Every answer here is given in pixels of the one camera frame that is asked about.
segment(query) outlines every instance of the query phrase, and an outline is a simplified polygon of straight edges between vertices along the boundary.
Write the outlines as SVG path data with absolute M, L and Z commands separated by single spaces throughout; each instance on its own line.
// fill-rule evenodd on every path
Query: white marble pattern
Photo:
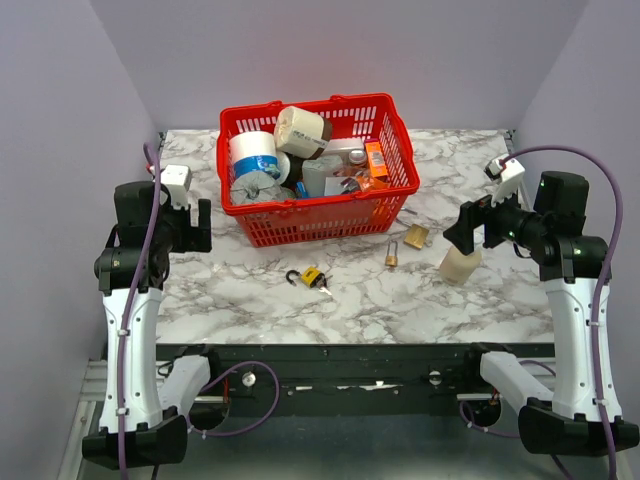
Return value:
M 421 178 L 406 206 L 410 223 L 431 229 L 431 247 L 402 243 L 406 227 L 279 247 L 252 247 L 220 207 L 217 131 L 170 131 L 163 164 L 191 167 L 190 198 L 213 203 L 213 251 L 172 255 L 157 329 L 159 343 L 551 342 L 547 299 L 530 260 L 509 245 L 484 252 L 463 287 L 443 283 L 437 267 L 450 244 L 442 230 L 458 206 L 491 191 L 482 169 L 506 152 L 496 131 L 410 131 Z M 399 266 L 384 266 L 398 240 Z M 315 265 L 331 276 L 330 298 L 286 283 L 289 269 Z

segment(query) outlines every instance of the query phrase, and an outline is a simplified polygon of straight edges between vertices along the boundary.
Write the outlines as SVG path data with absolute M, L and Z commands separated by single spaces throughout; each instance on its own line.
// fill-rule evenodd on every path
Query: table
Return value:
M 400 212 L 431 230 L 430 247 L 402 243 L 407 227 L 385 234 L 265 247 L 251 246 L 220 206 L 215 171 L 218 131 L 173 130 L 162 164 L 188 165 L 190 201 L 212 200 L 213 250 L 172 255 L 160 307 L 158 343 L 403 344 L 553 342 L 547 298 L 531 260 L 510 245 L 484 251 L 463 287 L 439 277 L 450 243 L 442 231 L 458 207 L 492 191 L 486 163 L 506 153 L 502 132 L 410 130 L 421 178 Z M 399 243 L 395 270 L 384 266 L 390 240 Z M 290 269 L 317 266 L 331 276 L 333 298 L 284 278 Z

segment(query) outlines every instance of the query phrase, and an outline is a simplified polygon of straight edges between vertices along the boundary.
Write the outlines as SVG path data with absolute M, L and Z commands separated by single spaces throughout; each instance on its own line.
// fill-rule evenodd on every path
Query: red basket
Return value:
M 230 168 L 229 140 L 251 130 L 273 132 L 278 113 L 289 105 L 330 119 L 331 138 L 379 139 L 389 170 L 390 188 L 333 197 L 232 205 L 230 188 L 234 174 Z M 407 128 L 386 93 L 334 95 L 320 102 L 283 104 L 277 101 L 227 108 L 220 113 L 217 163 L 222 208 L 237 220 L 255 247 L 385 232 L 407 196 L 420 186 Z

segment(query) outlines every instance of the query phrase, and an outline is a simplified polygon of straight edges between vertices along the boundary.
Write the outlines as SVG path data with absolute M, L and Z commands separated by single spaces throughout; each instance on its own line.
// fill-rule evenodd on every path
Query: brass padlock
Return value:
M 395 246 L 395 250 L 393 255 L 391 255 L 391 244 L 393 244 Z M 397 267 L 398 266 L 398 242 L 392 240 L 391 242 L 389 242 L 389 245 L 387 246 L 387 258 L 384 261 L 384 264 L 387 267 Z

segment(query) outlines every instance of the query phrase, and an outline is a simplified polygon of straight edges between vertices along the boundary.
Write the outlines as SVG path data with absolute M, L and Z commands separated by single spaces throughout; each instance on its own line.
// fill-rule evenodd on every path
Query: robotic arm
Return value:
M 606 405 L 616 450 L 639 443 L 638 427 L 622 420 L 607 342 L 606 314 L 610 272 L 600 298 L 600 349 L 591 349 L 590 312 L 597 278 L 607 253 L 606 242 L 582 235 L 589 192 L 579 175 L 543 172 L 533 212 L 520 208 L 517 189 L 524 168 L 500 158 L 485 173 L 498 180 L 496 193 L 460 207 L 458 221 L 444 232 L 463 254 L 473 252 L 473 231 L 484 226 L 484 247 L 505 240 L 524 247 L 539 265 L 555 332 L 556 383 L 552 393 L 497 345 L 475 345 L 468 360 L 478 383 L 501 392 L 518 413 L 518 428 L 530 453 L 597 456 L 607 453 L 598 404 Z M 597 400 L 593 360 L 600 363 L 604 400 Z
M 127 465 L 139 467 L 178 463 L 187 448 L 187 422 L 195 397 L 211 376 L 206 351 L 187 349 L 171 374 L 156 386 L 156 320 L 164 282 L 169 276 L 169 253 L 211 251 L 211 202 L 198 201 L 198 224 L 191 226 L 187 200 L 188 167 L 169 165 L 161 173 L 161 207 L 138 285 L 129 331 L 119 330 L 148 228 L 153 182 L 134 182 L 116 188 L 117 224 L 96 260 L 94 272 L 103 294 L 108 327 L 108 374 L 104 410 L 97 435 L 85 437 L 83 456 L 107 468 L 118 468 L 118 418 L 124 415 Z M 116 376 L 118 337 L 128 336 L 124 358 L 124 399 L 118 409 Z

